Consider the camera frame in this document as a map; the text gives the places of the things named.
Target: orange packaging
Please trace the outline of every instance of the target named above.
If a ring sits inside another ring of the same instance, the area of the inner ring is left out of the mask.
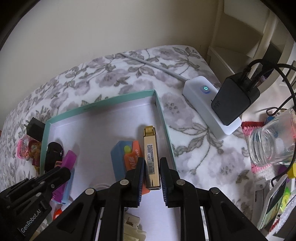
[[[125,146],[124,147],[124,163],[126,166],[126,171],[136,168],[138,158],[144,157],[141,151],[141,147],[138,141],[133,141],[133,147]],[[143,182],[142,195],[149,193],[150,190],[146,188],[145,182]]]

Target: black plug adapter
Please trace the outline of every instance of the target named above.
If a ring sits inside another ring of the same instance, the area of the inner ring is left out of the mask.
[[[260,96],[257,87],[247,90],[250,82],[243,73],[237,73],[225,79],[211,104],[224,125],[230,125]]]
[[[32,118],[26,127],[27,135],[34,138],[36,141],[42,142],[45,124],[36,118]]]

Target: product label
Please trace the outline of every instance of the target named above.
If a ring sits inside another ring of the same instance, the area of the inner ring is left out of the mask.
[[[155,174],[152,144],[147,145],[147,166],[148,166],[148,175]]]

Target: purple marker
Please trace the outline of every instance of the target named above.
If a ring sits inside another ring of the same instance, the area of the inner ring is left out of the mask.
[[[62,167],[66,167],[68,168],[70,171],[72,170],[74,164],[75,164],[75,161],[76,161],[76,154],[71,151],[71,150],[68,150],[66,156],[64,157],[63,159],[63,162],[62,162],[62,165],[61,165],[61,168]],[[62,199],[63,199],[63,195],[64,195],[64,191],[65,191],[65,188],[67,186],[67,183],[64,183],[63,185],[61,185],[57,190],[55,190],[53,192],[53,195],[52,195],[52,199],[57,201],[57,202],[61,202]]]

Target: power strip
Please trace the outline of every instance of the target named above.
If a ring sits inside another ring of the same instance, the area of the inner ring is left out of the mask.
[[[242,121],[238,117],[228,126],[221,122],[211,107],[217,93],[218,90],[203,76],[187,80],[183,89],[184,97],[193,105],[214,136],[221,141],[239,128]]]

